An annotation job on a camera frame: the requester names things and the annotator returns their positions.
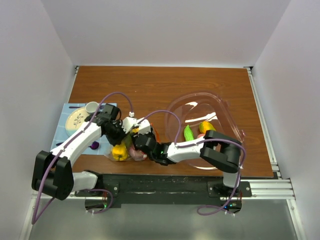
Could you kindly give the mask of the clear zip top bag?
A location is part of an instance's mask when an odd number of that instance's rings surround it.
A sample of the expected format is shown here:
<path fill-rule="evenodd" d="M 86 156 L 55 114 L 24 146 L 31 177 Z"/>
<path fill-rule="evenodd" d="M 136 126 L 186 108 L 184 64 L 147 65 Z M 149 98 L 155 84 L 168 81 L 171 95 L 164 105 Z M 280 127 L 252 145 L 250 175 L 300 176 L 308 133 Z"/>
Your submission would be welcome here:
<path fill-rule="evenodd" d="M 114 162 L 144 161 L 147 154 L 137 150 L 133 143 L 133 137 L 137 137 L 140 130 L 138 124 L 131 125 L 130 128 L 123 128 L 119 124 L 104 131 L 104 135 L 109 141 L 104 152 L 104 156 Z"/>

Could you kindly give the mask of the yellow fake bell pepper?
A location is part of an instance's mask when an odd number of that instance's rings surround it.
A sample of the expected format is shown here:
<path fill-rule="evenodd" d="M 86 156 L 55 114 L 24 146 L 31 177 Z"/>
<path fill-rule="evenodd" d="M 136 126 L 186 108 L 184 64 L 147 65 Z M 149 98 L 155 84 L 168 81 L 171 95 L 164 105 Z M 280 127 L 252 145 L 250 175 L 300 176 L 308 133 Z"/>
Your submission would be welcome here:
<path fill-rule="evenodd" d="M 128 158 L 128 151 L 125 145 L 115 145 L 111 150 L 112 157 L 115 161 L 121 162 Z"/>

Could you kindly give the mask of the light green fake gourd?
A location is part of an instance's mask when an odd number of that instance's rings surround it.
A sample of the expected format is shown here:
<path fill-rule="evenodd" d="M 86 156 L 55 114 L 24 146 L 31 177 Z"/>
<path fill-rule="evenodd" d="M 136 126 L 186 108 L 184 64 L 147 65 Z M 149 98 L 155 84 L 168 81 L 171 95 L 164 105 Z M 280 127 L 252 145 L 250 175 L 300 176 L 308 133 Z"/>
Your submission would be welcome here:
<path fill-rule="evenodd" d="M 195 139 L 193 131 L 189 125 L 184 128 L 183 135 L 186 142 L 193 141 Z"/>

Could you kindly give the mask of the pink fake peach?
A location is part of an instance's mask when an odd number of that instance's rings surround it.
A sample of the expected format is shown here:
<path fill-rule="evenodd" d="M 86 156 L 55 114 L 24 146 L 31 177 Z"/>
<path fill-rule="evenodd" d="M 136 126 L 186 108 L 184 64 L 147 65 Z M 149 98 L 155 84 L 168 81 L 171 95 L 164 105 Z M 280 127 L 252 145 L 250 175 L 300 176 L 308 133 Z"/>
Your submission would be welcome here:
<path fill-rule="evenodd" d="M 201 134 L 199 134 L 196 138 L 197 138 L 197 139 L 202 138 L 202 137 L 204 137 L 204 135 L 205 135 L 204 133 L 201 133 Z"/>

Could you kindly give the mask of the pink transparent plastic tub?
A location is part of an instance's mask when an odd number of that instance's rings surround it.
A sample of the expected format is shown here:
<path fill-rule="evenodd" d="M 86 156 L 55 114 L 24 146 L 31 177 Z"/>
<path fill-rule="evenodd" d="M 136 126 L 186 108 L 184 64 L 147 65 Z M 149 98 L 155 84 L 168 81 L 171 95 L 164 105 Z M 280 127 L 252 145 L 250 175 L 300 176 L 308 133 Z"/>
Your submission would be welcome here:
<path fill-rule="evenodd" d="M 238 172 L 246 154 L 244 134 L 224 100 L 210 92 L 189 93 L 171 102 L 167 110 L 164 125 L 171 142 L 169 160 L 203 170 Z"/>

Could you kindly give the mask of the orange fake fruit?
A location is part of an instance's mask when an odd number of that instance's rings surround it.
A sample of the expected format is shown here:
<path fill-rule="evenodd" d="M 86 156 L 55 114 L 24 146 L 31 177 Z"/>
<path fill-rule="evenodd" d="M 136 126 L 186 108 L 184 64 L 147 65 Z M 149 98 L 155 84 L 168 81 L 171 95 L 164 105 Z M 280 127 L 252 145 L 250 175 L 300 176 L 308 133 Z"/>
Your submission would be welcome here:
<path fill-rule="evenodd" d="M 198 126 L 200 133 L 205 134 L 207 131 L 216 131 L 215 127 L 208 121 L 203 121 Z"/>

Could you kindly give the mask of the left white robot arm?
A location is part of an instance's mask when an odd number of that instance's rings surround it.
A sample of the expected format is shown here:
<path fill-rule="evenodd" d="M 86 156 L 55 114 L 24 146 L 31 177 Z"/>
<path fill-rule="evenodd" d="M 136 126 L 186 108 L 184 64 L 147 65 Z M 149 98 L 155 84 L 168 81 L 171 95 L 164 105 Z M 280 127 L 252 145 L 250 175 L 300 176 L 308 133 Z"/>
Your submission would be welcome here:
<path fill-rule="evenodd" d="M 80 128 L 65 142 L 50 151 L 40 151 L 34 163 L 31 188 L 58 200 L 65 200 L 71 192 L 86 190 L 99 196 L 104 184 L 92 171 L 73 173 L 72 167 L 81 154 L 95 141 L 106 136 L 112 145 L 126 136 L 120 120 L 121 110 L 105 104 L 96 115 L 89 115 Z"/>

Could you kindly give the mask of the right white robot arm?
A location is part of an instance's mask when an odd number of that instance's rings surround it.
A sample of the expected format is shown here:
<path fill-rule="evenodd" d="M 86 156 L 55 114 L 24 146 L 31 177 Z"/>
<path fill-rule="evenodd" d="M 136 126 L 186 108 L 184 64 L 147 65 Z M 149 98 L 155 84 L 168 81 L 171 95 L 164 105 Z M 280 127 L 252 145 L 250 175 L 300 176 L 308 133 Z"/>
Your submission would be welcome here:
<path fill-rule="evenodd" d="M 214 130 L 204 136 L 185 142 L 165 142 L 156 140 L 152 133 L 135 134 L 131 137 L 136 150 L 163 166 L 177 164 L 186 160 L 203 159 L 223 172 L 223 192 L 230 197 L 240 190 L 240 167 L 246 150 L 242 143 Z"/>

